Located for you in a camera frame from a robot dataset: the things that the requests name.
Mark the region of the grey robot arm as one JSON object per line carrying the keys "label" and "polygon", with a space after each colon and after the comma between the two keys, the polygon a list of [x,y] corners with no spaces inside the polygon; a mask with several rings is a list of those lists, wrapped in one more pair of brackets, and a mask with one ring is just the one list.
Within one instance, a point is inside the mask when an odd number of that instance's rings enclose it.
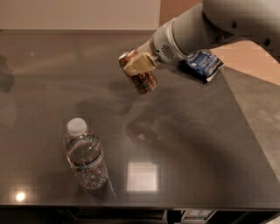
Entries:
{"label": "grey robot arm", "polygon": [[158,63],[173,64],[189,53],[248,39],[280,60],[280,0],[202,0],[160,26],[124,66],[129,75]]}

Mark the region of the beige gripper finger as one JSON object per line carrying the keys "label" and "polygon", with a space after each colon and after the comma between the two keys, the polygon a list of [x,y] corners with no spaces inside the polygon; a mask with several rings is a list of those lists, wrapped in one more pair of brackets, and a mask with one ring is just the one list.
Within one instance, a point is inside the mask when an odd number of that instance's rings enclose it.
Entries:
{"label": "beige gripper finger", "polygon": [[123,71],[130,77],[150,72],[156,68],[153,57],[147,52],[136,53],[129,57],[123,67]]}

